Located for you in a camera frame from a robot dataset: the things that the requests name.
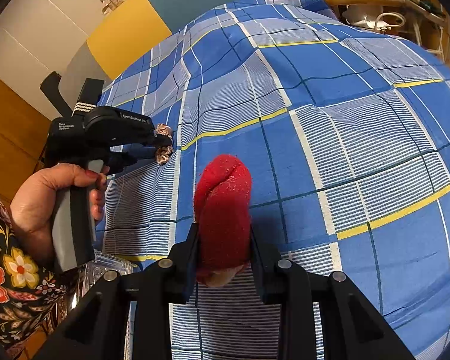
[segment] red cloth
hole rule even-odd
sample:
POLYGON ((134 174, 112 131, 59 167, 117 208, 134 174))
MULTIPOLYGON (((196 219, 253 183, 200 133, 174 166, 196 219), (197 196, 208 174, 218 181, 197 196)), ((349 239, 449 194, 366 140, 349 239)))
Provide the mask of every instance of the red cloth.
POLYGON ((204 169, 193 202, 199 225, 199 281, 250 259, 251 186, 247 167, 232 155, 219 155, 204 169))

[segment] human hand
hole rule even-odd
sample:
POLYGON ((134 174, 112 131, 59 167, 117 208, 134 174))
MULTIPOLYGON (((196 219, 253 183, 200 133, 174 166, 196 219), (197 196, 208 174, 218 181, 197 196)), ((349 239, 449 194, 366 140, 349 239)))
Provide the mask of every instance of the human hand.
POLYGON ((13 230, 24 250, 37 263, 46 265, 55 254, 50 217, 58 190, 95 184, 97 188, 91 190, 89 196, 91 213, 97 221, 103 218, 108 167, 103 171, 98 174, 78 165, 60 163, 34 173, 19 188, 10 204, 13 230))

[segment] device handle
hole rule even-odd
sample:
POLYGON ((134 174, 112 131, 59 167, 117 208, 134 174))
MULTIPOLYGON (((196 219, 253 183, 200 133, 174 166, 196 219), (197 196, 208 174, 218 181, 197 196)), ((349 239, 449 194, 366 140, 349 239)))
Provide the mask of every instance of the device handle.
MULTIPOLYGON (((100 173, 104 162, 92 160, 86 169, 100 173)), ((65 272, 95 258, 95 219, 91 213, 90 191, 95 188, 71 186, 57 191, 52 217, 55 271, 65 272)))

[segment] sleeve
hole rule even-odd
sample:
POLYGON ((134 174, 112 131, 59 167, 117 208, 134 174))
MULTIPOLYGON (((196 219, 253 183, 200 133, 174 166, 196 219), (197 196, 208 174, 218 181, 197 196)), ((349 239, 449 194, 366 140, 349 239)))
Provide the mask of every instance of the sleeve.
POLYGON ((70 275, 55 276, 21 249, 0 201, 0 342, 9 355, 22 351, 24 340, 74 286, 70 275))

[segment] red nail polish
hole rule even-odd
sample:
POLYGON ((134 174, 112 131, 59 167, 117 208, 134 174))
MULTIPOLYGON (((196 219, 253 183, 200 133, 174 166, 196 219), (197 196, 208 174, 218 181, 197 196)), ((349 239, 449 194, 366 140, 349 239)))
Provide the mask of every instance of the red nail polish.
POLYGON ((86 170, 85 170, 85 173, 86 173, 87 176, 89 176, 89 177, 95 177, 95 178, 98 177, 98 173, 96 173, 96 172, 94 172, 94 171, 92 171, 92 170, 90 170, 90 169, 86 169, 86 170))

